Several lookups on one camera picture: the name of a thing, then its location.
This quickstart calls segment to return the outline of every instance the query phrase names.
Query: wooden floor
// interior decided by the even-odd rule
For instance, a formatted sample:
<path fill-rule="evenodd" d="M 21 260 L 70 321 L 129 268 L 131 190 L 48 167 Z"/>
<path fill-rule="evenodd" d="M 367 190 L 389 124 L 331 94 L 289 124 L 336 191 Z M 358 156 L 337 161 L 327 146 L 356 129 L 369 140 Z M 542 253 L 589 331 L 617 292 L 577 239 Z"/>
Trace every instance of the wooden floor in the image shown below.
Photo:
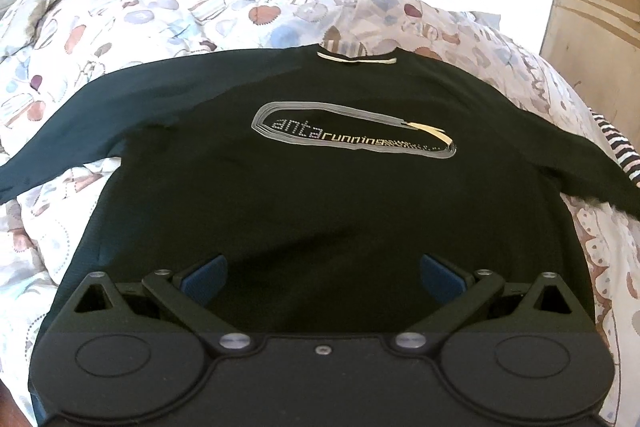
<path fill-rule="evenodd" d="M 2 382 L 0 382 L 0 427 L 31 427 Z"/>

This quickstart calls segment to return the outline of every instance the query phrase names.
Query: blue pad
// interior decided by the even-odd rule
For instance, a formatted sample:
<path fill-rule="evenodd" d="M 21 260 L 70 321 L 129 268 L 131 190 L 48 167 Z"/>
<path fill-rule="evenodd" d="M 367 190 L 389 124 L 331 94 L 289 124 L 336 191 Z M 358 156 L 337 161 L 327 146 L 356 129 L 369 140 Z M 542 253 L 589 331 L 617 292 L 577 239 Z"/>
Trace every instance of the blue pad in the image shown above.
<path fill-rule="evenodd" d="M 420 280 L 424 289 L 442 305 L 466 291 L 466 283 L 462 277 L 428 255 L 423 255 L 420 260 Z"/>
<path fill-rule="evenodd" d="M 226 258 L 217 256 L 188 275 L 180 284 L 180 291 L 200 306 L 206 306 L 226 282 Z"/>

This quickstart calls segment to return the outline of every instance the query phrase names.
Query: bedding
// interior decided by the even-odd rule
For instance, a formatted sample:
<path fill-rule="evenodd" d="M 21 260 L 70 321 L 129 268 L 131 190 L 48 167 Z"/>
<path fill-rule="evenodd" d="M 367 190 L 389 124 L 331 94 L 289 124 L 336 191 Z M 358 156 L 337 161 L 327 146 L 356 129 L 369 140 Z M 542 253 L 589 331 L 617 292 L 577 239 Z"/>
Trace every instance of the bedding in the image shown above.
<path fill-rule="evenodd" d="M 1 162 L 103 74 L 191 54 L 315 43 L 348 57 L 399 47 L 442 60 L 625 162 L 548 62 L 468 14 L 420 0 L 17 0 L 0 22 Z M 119 165 L 114 157 L 75 166 L 0 206 L 1 376 L 32 423 L 27 378 L 34 338 Z M 634 427 L 640 417 L 640 223 L 608 204 L 563 200 L 589 267 L 596 327 L 616 364 L 601 415 L 612 425 Z"/>

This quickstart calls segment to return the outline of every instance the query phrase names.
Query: bed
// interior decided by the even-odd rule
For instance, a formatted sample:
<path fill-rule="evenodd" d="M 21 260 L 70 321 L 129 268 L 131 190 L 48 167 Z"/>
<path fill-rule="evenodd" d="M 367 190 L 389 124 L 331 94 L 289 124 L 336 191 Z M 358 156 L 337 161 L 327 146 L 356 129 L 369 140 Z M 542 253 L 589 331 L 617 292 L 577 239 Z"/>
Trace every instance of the bed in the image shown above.
<path fill-rule="evenodd" d="M 73 93 L 111 71 L 191 54 L 314 43 L 350 57 L 398 46 L 453 64 L 518 107 L 592 140 L 640 186 L 640 156 L 628 140 L 548 62 L 503 35 L 496 17 L 421 0 L 15 0 L 0 21 L 0 165 Z M 0 426 L 19 425 L 10 417 L 16 409 L 25 425 L 35 425 L 27 390 L 33 342 L 119 165 L 119 158 L 104 158 L 76 166 L 0 208 L 0 377 L 8 389 Z M 634 427 L 640 223 L 608 204 L 564 201 L 590 268 L 594 321 L 616 364 L 601 416 Z"/>

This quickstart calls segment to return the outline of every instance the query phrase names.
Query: logo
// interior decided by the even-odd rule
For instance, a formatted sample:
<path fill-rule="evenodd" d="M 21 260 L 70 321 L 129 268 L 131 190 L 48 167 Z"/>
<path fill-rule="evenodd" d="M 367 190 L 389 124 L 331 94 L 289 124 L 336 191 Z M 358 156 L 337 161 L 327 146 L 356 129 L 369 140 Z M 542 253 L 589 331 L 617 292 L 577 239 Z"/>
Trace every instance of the logo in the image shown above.
<path fill-rule="evenodd" d="M 295 145 L 451 158 L 446 131 L 423 123 L 324 102 L 270 102 L 251 124 L 266 138 Z"/>

